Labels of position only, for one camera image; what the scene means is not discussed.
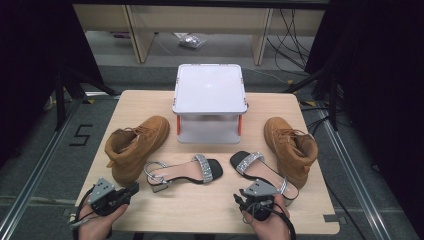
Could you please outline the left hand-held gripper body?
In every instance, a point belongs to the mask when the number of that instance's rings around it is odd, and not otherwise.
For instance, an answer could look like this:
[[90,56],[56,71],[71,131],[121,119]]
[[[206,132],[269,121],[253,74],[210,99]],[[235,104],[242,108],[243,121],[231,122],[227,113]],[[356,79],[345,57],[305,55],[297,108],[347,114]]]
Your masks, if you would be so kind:
[[128,192],[125,188],[117,191],[115,186],[104,178],[100,178],[93,186],[88,203],[93,211],[99,216],[107,216],[124,205]]

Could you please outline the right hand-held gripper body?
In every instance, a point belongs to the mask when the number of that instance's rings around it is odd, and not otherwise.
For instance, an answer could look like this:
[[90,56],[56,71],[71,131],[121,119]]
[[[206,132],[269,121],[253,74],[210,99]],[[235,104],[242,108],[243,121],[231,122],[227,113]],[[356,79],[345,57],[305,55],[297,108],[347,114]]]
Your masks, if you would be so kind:
[[278,190],[271,184],[260,179],[255,180],[250,186],[243,189],[246,199],[247,212],[256,220],[269,218],[274,205],[274,194]]

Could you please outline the black rhinestone strap sandal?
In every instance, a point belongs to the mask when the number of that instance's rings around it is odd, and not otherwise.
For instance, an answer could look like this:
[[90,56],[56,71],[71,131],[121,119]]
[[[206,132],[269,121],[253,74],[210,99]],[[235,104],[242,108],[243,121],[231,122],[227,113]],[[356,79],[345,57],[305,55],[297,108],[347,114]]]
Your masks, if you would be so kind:
[[272,185],[285,199],[285,205],[290,205],[299,195],[299,190],[286,176],[274,171],[265,163],[261,152],[249,153],[239,151],[230,157],[232,167],[248,180],[261,180]]
[[167,189],[174,181],[180,179],[204,185],[223,176],[221,164],[203,154],[196,154],[191,161],[172,166],[159,161],[147,162],[143,171],[154,193]]

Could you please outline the tan lace-up boot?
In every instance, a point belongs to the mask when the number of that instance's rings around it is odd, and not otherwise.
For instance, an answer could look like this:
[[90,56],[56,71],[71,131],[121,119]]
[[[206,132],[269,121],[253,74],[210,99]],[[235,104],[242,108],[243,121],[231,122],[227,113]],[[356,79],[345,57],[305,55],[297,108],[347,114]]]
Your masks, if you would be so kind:
[[294,129],[281,117],[272,117],[264,125],[267,146],[276,156],[278,172],[296,188],[302,189],[312,165],[318,158],[318,146],[312,135]]
[[166,141],[169,131],[169,121],[158,115],[137,127],[114,131],[105,144],[114,180],[123,187],[135,182],[149,156]]

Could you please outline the white two-tier shoe rack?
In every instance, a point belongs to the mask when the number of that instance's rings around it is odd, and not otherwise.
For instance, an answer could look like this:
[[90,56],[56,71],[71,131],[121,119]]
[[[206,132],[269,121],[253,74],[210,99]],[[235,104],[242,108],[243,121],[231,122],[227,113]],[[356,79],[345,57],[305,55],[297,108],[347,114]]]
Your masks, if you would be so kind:
[[182,64],[178,67],[173,113],[177,140],[186,144],[237,144],[248,110],[237,64]]

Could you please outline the person's right hand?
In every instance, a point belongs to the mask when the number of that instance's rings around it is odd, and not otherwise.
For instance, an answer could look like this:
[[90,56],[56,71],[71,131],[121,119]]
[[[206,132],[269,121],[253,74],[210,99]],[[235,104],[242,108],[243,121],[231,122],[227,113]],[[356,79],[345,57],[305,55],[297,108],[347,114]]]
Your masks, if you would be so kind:
[[259,240],[291,240],[291,232],[281,215],[289,218],[290,213],[285,207],[284,197],[280,194],[274,196],[274,210],[265,221],[258,221],[246,211],[242,212],[245,221],[251,226]]

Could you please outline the person's left hand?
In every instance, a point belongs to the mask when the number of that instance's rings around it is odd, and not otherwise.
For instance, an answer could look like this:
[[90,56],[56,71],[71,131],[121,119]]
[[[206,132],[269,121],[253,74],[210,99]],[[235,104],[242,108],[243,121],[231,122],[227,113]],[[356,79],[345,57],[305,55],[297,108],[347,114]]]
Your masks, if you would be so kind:
[[113,224],[124,215],[127,209],[128,205],[124,204],[110,215],[98,216],[91,206],[85,203],[80,211],[80,216],[88,218],[88,221],[79,227],[79,240],[105,240]]

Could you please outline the black metal stand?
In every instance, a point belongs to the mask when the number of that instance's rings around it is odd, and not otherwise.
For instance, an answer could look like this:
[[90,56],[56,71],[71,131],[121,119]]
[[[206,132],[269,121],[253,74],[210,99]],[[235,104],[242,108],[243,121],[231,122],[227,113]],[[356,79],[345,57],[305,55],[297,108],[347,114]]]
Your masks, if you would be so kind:
[[333,127],[333,130],[337,131],[337,81],[334,74],[328,67],[323,67],[299,83],[292,84],[288,89],[284,90],[284,93],[294,93],[312,82],[315,82],[315,87],[312,90],[311,96],[315,100],[323,100],[325,97],[328,97],[329,122]]
[[55,95],[56,95],[56,110],[57,123],[56,130],[59,130],[66,120],[65,94],[67,90],[72,99],[84,100],[88,97],[81,87],[81,83],[89,85],[105,92],[109,96],[119,96],[120,92],[106,86],[103,83],[101,76],[92,78],[87,74],[71,68],[62,68],[58,71],[55,79]]

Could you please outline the black curtain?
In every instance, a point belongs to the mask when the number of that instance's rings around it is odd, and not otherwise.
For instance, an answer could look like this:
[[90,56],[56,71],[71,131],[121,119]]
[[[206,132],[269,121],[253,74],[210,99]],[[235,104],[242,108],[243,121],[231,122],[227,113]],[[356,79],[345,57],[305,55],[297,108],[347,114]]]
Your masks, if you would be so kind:
[[60,75],[103,81],[72,0],[0,0],[0,168]]
[[337,43],[336,76],[353,123],[424,239],[424,0],[329,0],[308,71]]

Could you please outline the clear plastic bag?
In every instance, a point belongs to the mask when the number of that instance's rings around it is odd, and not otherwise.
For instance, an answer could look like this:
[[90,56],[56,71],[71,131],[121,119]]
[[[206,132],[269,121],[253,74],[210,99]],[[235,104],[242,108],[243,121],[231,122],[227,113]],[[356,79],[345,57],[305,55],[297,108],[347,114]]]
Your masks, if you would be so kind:
[[179,45],[184,48],[198,49],[206,43],[205,39],[186,34],[179,38]]

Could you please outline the beige wooden desk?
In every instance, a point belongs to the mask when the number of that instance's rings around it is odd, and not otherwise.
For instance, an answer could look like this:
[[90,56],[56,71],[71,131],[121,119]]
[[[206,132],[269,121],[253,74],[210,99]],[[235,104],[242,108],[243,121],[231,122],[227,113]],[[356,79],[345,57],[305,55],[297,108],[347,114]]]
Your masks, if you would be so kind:
[[85,31],[127,32],[135,59],[146,61],[156,32],[240,34],[250,37],[253,62],[260,65],[266,37],[291,33],[313,37],[322,10],[75,4]]

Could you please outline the aluminium floor rail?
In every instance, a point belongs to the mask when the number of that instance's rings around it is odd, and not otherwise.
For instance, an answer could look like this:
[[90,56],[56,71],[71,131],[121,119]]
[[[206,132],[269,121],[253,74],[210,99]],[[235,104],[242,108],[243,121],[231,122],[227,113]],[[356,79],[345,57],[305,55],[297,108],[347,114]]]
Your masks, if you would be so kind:
[[26,179],[26,182],[19,194],[14,198],[13,204],[9,211],[0,222],[0,240],[9,240],[13,235],[19,221],[21,220],[35,190],[37,189],[41,179],[43,178],[47,168],[49,167],[53,155],[57,151],[60,142],[63,139],[65,132],[69,126],[69,122],[75,112],[81,105],[81,100],[72,100],[69,103],[68,109],[65,112],[63,122],[55,127],[48,144],[43,149],[37,164],[34,166],[31,174]]
[[361,205],[364,215],[376,237],[377,240],[392,240],[390,233],[388,232],[387,226],[376,206],[371,198],[370,193],[367,190],[365,182],[361,179],[354,162],[349,155],[339,132],[333,127],[330,118],[329,111],[321,103],[317,103],[319,108],[319,115],[323,118],[323,124],[326,132],[335,148],[335,151],[341,161],[341,165],[347,175],[347,178],[351,184],[351,187],[355,193],[355,196]]

